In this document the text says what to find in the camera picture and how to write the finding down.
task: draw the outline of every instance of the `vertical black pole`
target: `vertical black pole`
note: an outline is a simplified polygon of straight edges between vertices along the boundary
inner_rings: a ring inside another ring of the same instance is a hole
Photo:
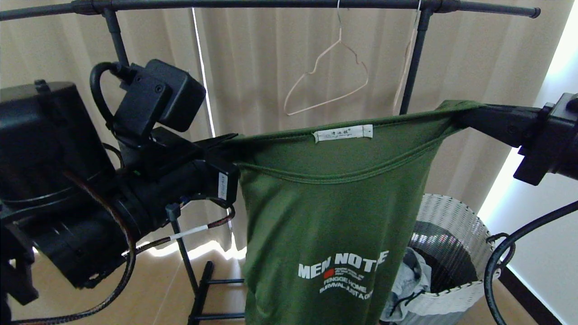
[[[416,82],[417,67],[420,64],[421,51],[424,48],[425,32],[428,30],[429,18],[433,15],[431,9],[425,9],[420,14],[420,22],[417,25],[417,35],[416,44],[413,48],[412,61],[409,65],[409,72],[407,73],[407,81],[405,83],[405,89],[403,91],[403,99],[401,102],[401,108],[399,109],[399,114],[407,114],[407,108],[409,107],[409,101],[412,98],[413,85]]]
[[[112,9],[105,8],[102,15],[106,18],[106,25],[109,28],[110,36],[112,36],[112,42],[114,43],[114,49],[118,61],[122,63],[122,65],[128,67],[127,51],[124,49],[123,37],[120,36],[120,26],[118,25],[116,13]]]
[[[177,217],[175,214],[170,213],[168,210],[169,220],[171,221],[171,226],[173,226],[173,231],[175,234],[180,233],[180,226],[179,222],[177,221]],[[184,268],[187,270],[188,280],[191,282],[192,292],[195,294],[195,297],[199,293],[199,285],[197,284],[197,278],[195,277],[195,272],[192,270],[191,261],[188,259],[187,249],[184,246],[184,242],[182,238],[177,239],[177,243],[179,244],[179,251],[181,253],[181,257],[183,258]]]

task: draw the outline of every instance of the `beige curtain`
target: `beige curtain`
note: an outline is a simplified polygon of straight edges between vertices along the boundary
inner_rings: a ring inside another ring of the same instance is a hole
[[[2,10],[49,1],[2,1]],[[537,19],[498,14],[435,14],[429,26],[410,113],[432,110],[444,99],[532,105],[564,28],[572,1],[499,3],[539,6]],[[205,106],[190,130],[190,140],[238,132],[247,135],[393,115],[415,12],[342,9],[343,40],[369,69],[369,83],[354,95],[313,110],[286,116],[287,92],[317,56],[338,37],[335,9],[191,9],[119,12],[128,58],[144,65],[159,58],[202,80],[205,66],[210,112]],[[67,14],[0,24],[2,87],[34,79],[77,84],[103,141],[115,143],[103,127],[88,89],[91,67],[115,60],[103,18]],[[336,48],[317,74],[294,91],[288,110],[348,93],[365,81],[351,54]],[[122,99],[118,81],[107,76],[103,92],[114,108]],[[478,210],[501,167],[508,147],[477,131],[447,139],[433,162],[427,192],[446,194]],[[233,222],[237,247],[246,244],[242,197]],[[183,228],[222,216],[211,204],[196,202],[181,218]],[[190,248],[215,239],[228,249],[230,232],[220,227],[189,238]]]

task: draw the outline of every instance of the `laundry basket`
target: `laundry basket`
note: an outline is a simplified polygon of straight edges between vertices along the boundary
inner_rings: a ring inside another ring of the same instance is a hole
[[[409,246],[432,267],[431,288],[407,303],[409,313],[389,325],[456,324],[484,295],[483,276],[494,240],[476,214],[459,200],[426,194]],[[502,267],[512,258],[508,252]],[[500,269],[494,278],[499,276]]]

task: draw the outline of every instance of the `green t-shirt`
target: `green t-shirt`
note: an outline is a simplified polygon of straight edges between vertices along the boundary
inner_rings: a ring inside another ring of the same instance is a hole
[[[247,206],[246,324],[375,325],[451,118],[482,106],[233,139]]]

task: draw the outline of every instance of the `black baseboard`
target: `black baseboard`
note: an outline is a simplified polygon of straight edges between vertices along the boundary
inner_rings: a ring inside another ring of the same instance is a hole
[[[500,282],[511,292],[528,314],[540,325],[562,325],[560,321],[533,295],[508,267],[502,270]]]

